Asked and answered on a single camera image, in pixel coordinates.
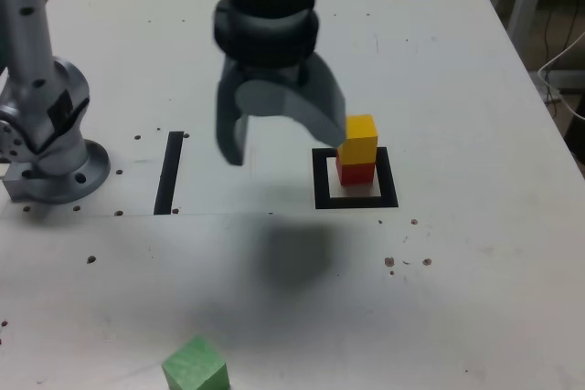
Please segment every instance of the table surface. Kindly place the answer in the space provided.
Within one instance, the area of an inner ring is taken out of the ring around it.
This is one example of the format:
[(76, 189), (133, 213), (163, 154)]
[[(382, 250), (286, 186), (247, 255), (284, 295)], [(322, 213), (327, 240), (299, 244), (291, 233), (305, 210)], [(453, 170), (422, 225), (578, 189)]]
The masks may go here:
[[(489, 0), (318, 0), (399, 199), (327, 212), (300, 125), (254, 119), (245, 165), (219, 155), (216, 2), (48, 2), (112, 173), (70, 205), (2, 194), (0, 386), (163, 389), (202, 334), (234, 390), (583, 388), (585, 184)], [(180, 213), (153, 216), (169, 131)]]

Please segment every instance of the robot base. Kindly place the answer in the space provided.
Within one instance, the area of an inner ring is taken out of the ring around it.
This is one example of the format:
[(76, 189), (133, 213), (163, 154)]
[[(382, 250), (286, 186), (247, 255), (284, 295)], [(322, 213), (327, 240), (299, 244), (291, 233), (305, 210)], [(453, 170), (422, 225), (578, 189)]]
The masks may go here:
[(30, 163), (11, 163), (4, 177), (4, 186), (12, 201), (63, 204), (95, 191), (110, 173), (110, 158), (96, 142), (86, 140), (85, 145), (88, 159), (78, 169), (65, 175), (44, 175)]

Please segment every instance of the black square outline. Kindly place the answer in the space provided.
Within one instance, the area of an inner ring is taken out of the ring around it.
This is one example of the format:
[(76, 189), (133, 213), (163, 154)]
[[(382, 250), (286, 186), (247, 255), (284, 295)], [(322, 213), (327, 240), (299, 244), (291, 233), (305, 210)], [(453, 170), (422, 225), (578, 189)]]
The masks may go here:
[(339, 197), (332, 198), (329, 194), (329, 178), (327, 176), (327, 158), (336, 157), (335, 148), (313, 148), (313, 182), (315, 209), (375, 209), (380, 207), (398, 207), (394, 179), (390, 169), (388, 150), (379, 146), (376, 150), (376, 170), (380, 196)]

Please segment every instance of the red cube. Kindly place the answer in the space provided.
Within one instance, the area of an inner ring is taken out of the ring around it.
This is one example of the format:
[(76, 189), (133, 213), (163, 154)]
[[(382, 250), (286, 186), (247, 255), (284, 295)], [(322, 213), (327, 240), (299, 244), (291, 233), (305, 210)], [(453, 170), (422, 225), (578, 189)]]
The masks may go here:
[(335, 158), (339, 182), (342, 186), (374, 183), (375, 163), (341, 164), (339, 153)]

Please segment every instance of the green cube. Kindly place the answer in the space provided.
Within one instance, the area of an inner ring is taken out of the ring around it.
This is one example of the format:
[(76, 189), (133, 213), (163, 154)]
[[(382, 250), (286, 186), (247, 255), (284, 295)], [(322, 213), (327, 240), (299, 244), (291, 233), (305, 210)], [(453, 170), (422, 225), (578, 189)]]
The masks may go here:
[(171, 390), (227, 390), (228, 367), (219, 353), (197, 337), (163, 363)]

